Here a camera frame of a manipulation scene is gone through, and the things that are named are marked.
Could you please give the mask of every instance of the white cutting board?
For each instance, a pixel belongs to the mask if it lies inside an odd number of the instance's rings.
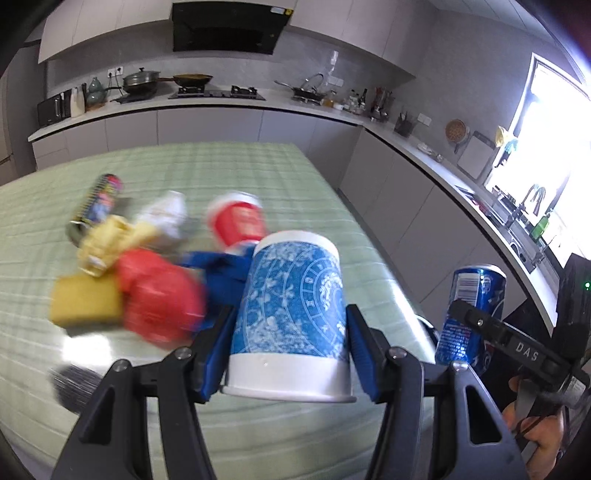
[[[494,145],[491,140],[480,132],[474,132],[457,166],[476,180],[495,151],[491,145]]]

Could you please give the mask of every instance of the wall socket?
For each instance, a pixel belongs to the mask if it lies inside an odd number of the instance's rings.
[[[431,125],[431,119],[427,115],[423,115],[422,113],[418,114],[417,120],[424,125]]]
[[[329,76],[329,84],[335,85],[337,87],[343,86],[343,79],[338,79],[337,77],[333,77],[332,75]]]
[[[119,77],[122,75],[123,75],[123,67],[115,67],[114,69],[109,69],[107,72],[107,78]]]

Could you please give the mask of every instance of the window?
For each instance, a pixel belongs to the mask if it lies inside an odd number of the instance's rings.
[[[525,216],[535,225],[551,212],[543,239],[562,266],[572,252],[591,258],[591,102],[583,87],[534,55],[511,126],[518,148],[494,169],[488,186],[518,204],[532,186],[544,187],[539,212],[534,215],[530,195]]]

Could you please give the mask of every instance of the table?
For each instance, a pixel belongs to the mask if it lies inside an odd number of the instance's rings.
[[[346,301],[371,326],[422,360],[429,344],[396,279],[336,193],[293,145],[200,143],[134,148],[38,172],[0,188],[0,427],[15,445],[53,465],[77,417],[54,399],[49,370],[74,363],[104,373],[118,358],[134,365],[168,352],[131,332],[68,337],[47,320],[51,289],[76,271],[66,223],[98,175],[114,173],[130,197],[126,213],[167,190],[186,195],[189,215],[228,190],[257,195],[271,231],[306,229],[340,252]],[[214,249],[201,224],[187,249]],[[363,394],[355,404],[300,404],[216,394],[198,406],[220,479],[345,478],[367,467],[382,408]],[[148,405],[154,478],[165,477],[157,406]]]

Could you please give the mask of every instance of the red plastic bag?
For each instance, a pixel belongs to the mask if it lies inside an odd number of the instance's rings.
[[[203,286],[181,267],[145,249],[118,261],[121,290],[128,295],[124,325],[149,342],[188,339],[205,315]]]

